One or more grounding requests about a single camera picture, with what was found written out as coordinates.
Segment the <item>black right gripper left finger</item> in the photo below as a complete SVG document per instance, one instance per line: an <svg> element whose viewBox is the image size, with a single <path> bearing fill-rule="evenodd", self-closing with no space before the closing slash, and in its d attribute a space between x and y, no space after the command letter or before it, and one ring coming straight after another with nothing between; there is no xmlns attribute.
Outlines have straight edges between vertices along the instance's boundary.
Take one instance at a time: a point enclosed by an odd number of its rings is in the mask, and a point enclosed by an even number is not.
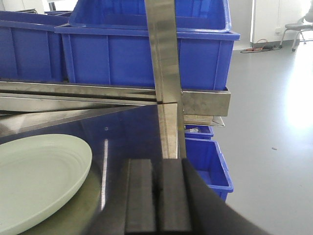
<svg viewBox="0 0 313 235"><path fill-rule="evenodd" d="M155 233L156 231L151 161L130 160L125 232Z"/></svg>

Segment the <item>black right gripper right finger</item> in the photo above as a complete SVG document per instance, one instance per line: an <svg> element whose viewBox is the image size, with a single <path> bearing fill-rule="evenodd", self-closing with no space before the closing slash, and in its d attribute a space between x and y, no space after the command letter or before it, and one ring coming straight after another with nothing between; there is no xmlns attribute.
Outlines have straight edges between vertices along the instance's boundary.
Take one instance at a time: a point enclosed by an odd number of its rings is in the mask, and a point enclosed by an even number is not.
<svg viewBox="0 0 313 235"><path fill-rule="evenodd" d="M192 223L180 159L162 161L159 186L159 231L191 232Z"/></svg>

